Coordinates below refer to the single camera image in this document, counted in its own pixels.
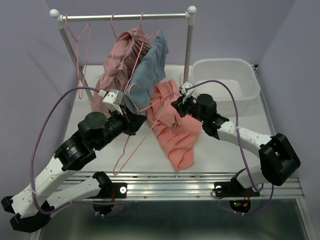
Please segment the coral pink skirt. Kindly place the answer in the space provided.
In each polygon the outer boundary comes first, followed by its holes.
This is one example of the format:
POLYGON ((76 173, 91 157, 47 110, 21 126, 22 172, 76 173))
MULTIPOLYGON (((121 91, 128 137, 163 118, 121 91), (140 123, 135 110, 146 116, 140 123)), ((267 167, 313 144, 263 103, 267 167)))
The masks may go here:
POLYGON ((179 96, 175 80, 158 83, 152 93, 152 106, 146 110, 147 120, 176 172, 194 164, 194 145, 202 132, 199 121, 189 115, 180 117, 171 106, 179 96))

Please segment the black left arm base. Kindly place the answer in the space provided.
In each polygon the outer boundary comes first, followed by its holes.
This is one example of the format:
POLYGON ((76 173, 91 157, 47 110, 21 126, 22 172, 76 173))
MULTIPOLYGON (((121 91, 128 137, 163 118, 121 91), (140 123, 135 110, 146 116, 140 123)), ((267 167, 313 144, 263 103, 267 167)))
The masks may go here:
POLYGON ((127 210, 127 205, 118 200, 127 197, 128 184, 126 182, 114 182, 110 187, 103 187, 99 193, 86 198, 92 201, 92 210, 96 216, 104 218, 116 217, 127 210))

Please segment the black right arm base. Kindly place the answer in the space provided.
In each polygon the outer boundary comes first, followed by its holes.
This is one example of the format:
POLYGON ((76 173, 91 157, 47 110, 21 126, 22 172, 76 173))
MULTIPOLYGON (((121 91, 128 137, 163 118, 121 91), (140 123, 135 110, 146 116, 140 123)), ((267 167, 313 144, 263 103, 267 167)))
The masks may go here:
POLYGON ((251 198, 259 197, 260 193, 250 188, 243 188, 233 181, 218 181, 214 183, 211 196, 215 199, 229 199, 230 209, 235 213, 248 214, 252 203, 251 198))

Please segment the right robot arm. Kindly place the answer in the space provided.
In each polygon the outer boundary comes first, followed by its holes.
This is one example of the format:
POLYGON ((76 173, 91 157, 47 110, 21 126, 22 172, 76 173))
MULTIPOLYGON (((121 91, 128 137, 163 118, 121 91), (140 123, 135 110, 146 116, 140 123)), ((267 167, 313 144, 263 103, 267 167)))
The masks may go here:
POLYGON ((182 95, 171 106, 180 117, 190 116, 201 122, 208 136, 239 146, 259 159, 257 166, 246 165, 231 180, 215 182, 213 192, 217 199, 244 197, 247 193, 258 197, 255 186, 267 183, 281 186, 301 166, 284 134, 269 136, 236 126, 217 112, 217 104, 208 94, 196 98, 182 95))

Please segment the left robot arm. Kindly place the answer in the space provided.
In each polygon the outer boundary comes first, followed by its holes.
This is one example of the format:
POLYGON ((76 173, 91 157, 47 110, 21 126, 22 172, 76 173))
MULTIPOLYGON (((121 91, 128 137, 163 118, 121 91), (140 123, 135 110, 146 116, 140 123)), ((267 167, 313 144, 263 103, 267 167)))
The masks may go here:
POLYGON ((87 198, 125 198, 121 192, 125 183, 112 183, 103 171, 97 171, 87 180, 57 191, 69 177, 96 158, 102 150, 121 134, 134 136, 147 117, 134 114, 123 107, 123 114, 114 111, 110 117, 102 112, 91 112, 77 125, 78 130, 54 153, 38 176, 30 175, 30 184, 14 196, 1 200, 4 211, 12 213, 13 230, 33 233, 43 228, 51 215, 69 204, 85 202, 87 198))

